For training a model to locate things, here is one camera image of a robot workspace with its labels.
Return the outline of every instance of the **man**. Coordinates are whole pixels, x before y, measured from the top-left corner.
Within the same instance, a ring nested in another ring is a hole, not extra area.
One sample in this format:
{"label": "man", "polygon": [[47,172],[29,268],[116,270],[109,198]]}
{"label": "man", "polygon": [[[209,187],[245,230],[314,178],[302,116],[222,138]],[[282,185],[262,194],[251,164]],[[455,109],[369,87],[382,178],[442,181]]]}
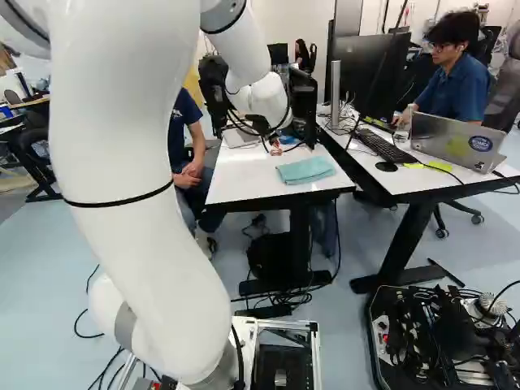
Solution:
{"label": "man", "polygon": [[[206,140],[200,123],[201,110],[188,90],[182,88],[175,102],[168,129],[168,154],[180,212],[204,254],[211,258],[216,242],[211,237],[224,213],[204,210],[213,170],[204,166]],[[184,150],[184,126],[193,140],[193,160]]]}
{"label": "man", "polygon": [[472,11],[443,16],[427,34],[433,63],[440,65],[428,86],[394,124],[407,124],[411,111],[444,116],[480,125],[488,103],[490,75],[467,53],[479,36],[479,17]]}

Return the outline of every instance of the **black hair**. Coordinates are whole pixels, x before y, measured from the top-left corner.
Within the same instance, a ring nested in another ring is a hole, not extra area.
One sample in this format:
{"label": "black hair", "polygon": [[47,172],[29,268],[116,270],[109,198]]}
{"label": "black hair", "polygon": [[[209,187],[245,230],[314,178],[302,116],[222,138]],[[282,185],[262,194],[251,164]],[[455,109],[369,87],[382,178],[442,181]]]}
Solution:
{"label": "black hair", "polygon": [[299,54],[295,53],[294,59],[296,60],[298,57],[301,57],[304,67],[308,67],[309,62],[310,62],[310,55],[309,55],[309,51],[307,50],[306,42],[300,38],[300,39],[296,40],[296,43],[298,44],[298,47],[300,48],[300,53]]}
{"label": "black hair", "polygon": [[480,19],[473,11],[449,12],[428,31],[426,39],[437,45],[459,45],[468,41],[471,47],[479,39],[479,29]]}

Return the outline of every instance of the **teal cloth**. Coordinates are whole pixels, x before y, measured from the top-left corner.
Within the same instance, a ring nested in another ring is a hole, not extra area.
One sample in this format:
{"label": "teal cloth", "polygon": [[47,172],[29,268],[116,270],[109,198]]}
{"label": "teal cloth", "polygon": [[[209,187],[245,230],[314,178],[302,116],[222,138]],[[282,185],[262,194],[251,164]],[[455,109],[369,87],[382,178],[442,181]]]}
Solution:
{"label": "teal cloth", "polygon": [[276,169],[282,181],[287,185],[312,183],[336,173],[334,166],[323,156],[279,165]]}

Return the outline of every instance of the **laptop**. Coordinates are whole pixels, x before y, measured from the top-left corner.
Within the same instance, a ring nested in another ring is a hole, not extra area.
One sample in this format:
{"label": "laptop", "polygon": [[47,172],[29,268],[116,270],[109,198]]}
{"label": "laptop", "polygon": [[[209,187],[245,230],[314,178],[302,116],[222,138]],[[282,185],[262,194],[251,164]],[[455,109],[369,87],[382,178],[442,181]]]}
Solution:
{"label": "laptop", "polygon": [[245,132],[237,130],[236,128],[227,128],[223,130],[222,137],[226,141],[227,146],[231,149],[256,144],[260,141],[260,136],[251,136]]}
{"label": "laptop", "polygon": [[411,147],[480,173],[488,173],[505,160],[498,153],[507,134],[455,119],[414,112]]}

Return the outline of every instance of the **round sticker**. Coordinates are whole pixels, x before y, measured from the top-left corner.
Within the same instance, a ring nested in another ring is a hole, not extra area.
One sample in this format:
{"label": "round sticker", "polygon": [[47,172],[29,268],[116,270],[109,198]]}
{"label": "round sticker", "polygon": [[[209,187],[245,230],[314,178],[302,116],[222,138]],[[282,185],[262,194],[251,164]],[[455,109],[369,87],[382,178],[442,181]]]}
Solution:
{"label": "round sticker", "polygon": [[469,140],[471,149],[477,152],[488,152],[493,148],[493,142],[485,136],[473,136]]}

